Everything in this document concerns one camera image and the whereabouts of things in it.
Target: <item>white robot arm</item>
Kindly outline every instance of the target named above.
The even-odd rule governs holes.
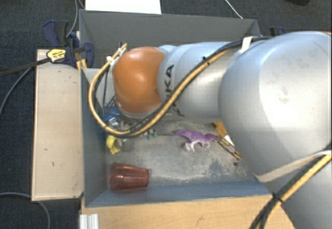
[[[277,193],[307,162],[319,160],[319,152],[330,154],[331,34],[297,32],[241,44],[124,53],[113,68],[118,109],[130,119],[150,118],[136,132],[109,132],[137,136],[166,111],[173,119],[223,121],[254,174]],[[282,205],[296,228],[332,222],[331,161],[324,166]]]

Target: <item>red cup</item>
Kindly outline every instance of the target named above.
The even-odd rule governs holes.
[[[113,163],[110,169],[110,189],[114,192],[147,187],[149,171],[131,165]]]

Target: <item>wooden table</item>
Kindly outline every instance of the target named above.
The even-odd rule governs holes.
[[[100,229],[248,229],[269,195],[187,201],[181,203],[85,208],[81,213],[99,214]],[[294,228],[283,209],[271,216],[266,229]]]

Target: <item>gray box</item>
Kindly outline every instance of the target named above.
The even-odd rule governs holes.
[[[81,11],[81,43],[92,41],[97,60],[103,64],[119,42],[129,46],[180,45],[206,41],[232,41],[247,35],[260,35],[255,20],[178,15],[147,15],[117,12]],[[82,130],[84,149],[84,195],[86,207],[164,203],[242,197],[268,194],[243,159],[236,160],[218,143],[209,150],[184,149],[185,138],[172,136],[181,129],[216,133],[212,125],[189,121],[160,121],[152,139],[138,137],[124,142],[122,151],[112,155],[105,146],[101,129],[87,102],[89,83],[97,69],[84,69],[81,75]],[[103,78],[97,91],[100,112]],[[107,77],[107,94],[113,95],[112,74]],[[109,189],[109,170],[113,162],[147,168],[149,186],[134,193],[115,194]]]

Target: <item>toy dinosaur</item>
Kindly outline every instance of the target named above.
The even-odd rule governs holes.
[[[195,151],[194,145],[199,143],[202,147],[208,149],[210,147],[210,141],[216,141],[217,136],[213,134],[203,134],[198,131],[194,130],[180,130],[176,133],[172,133],[172,135],[175,136],[183,136],[189,139],[189,141],[186,143],[185,147],[188,151]]]

